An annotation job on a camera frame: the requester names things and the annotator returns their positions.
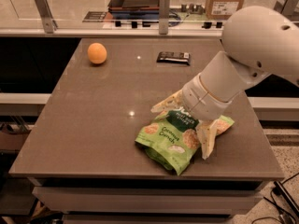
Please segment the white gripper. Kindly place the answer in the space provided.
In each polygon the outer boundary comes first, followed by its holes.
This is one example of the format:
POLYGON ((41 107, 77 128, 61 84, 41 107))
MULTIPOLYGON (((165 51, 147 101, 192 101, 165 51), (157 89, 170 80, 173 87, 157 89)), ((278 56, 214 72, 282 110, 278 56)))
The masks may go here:
POLYGON ((196 126, 197 138, 202 149, 202 159, 206 160, 214 149, 216 136, 222 130, 221 120, 217 118, 231 103, 231 101, 223 102, 214 98, 204 87, 200 80, 200 74, 198 74, 187 82, 182 90, 154 105, 150 111, 159 113, 178 109, 183 105, 193 118, 206 120, 196 126))

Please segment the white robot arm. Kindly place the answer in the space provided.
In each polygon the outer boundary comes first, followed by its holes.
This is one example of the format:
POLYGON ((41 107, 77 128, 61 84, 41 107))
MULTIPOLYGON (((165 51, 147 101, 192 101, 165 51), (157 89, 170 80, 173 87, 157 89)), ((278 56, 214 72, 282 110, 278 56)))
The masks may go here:
POLYGON ((242 91, 270 75, 296 85, 299 80, 299 28, 267 7, 245 7, 224 24, 223 50, 183 88, 151 111, 184 108, 199 121, 197 137, 202 158, 213 151, 217 119, 242 91))

